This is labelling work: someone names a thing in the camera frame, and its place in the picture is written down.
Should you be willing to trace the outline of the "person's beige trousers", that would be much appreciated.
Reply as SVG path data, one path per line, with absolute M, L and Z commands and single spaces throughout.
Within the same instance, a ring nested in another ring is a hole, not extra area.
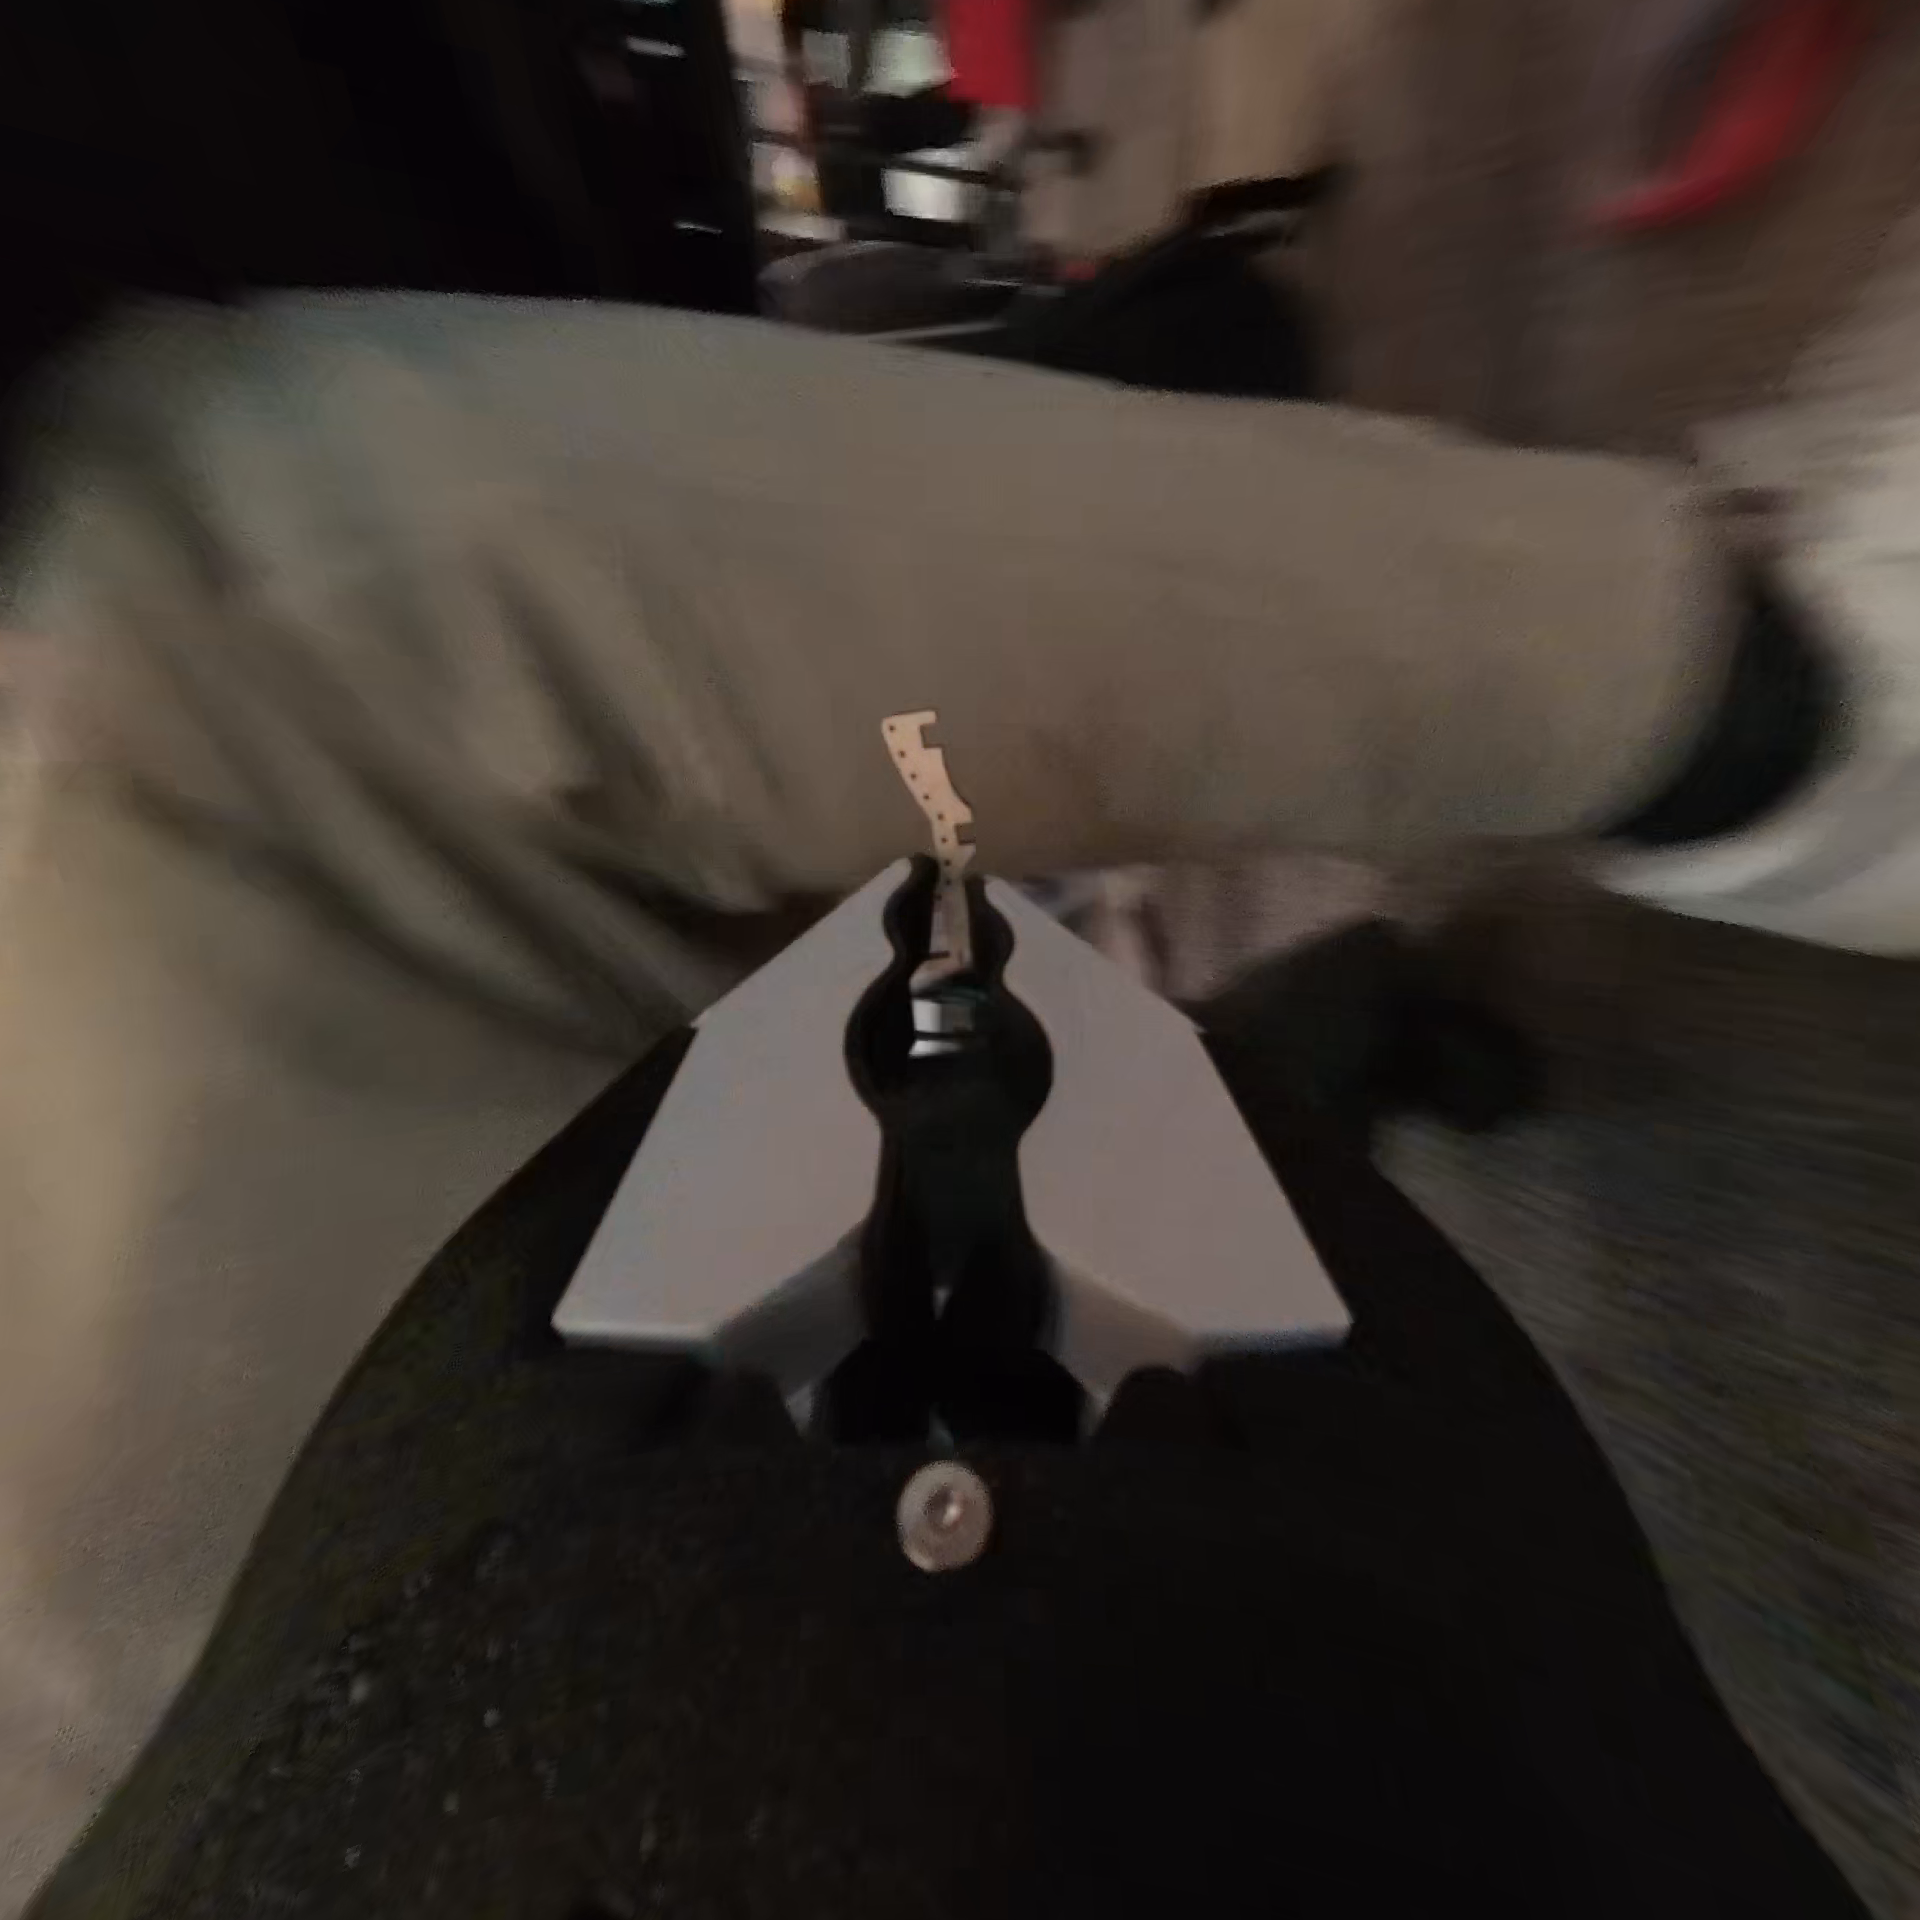
M 1667 467 L 636 304 L 137 303 L 3 446 L 3 1917 L 450 1228 L 778 915 L 1638 816 Z

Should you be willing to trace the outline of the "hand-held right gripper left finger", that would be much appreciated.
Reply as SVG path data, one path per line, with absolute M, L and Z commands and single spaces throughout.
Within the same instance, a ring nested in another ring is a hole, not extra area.
M 553 1311 L 572 1349 L 774 1382 L 804 1421 L 864 1339 L 857 1242 L 880 1133 L 847 1029 L 894 960 L 883 868 L 703 1010 Z

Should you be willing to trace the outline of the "small white perforated metal part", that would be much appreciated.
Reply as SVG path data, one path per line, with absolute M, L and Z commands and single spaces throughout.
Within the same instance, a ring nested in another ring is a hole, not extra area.
M 929 738 L 936 720 L 936 712 L 925 709 L 897 712 L 880 723 L 886 755 L 924 818 L 934 865 L 924 960 L 909 980 L 909 1058 L 916 1063 L 967 1050 L 982 997 L 967 892 L 976 854 L 974 809 L 958 795 L 945 750 Z

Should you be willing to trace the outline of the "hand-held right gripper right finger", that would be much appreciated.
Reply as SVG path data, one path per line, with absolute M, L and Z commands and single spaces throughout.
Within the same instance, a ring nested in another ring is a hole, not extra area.
M 1195 1024 L 1001 881 L 965 885 L 970 1071 L 1036 1334 L 1084 1398 L 1352 1327 Z

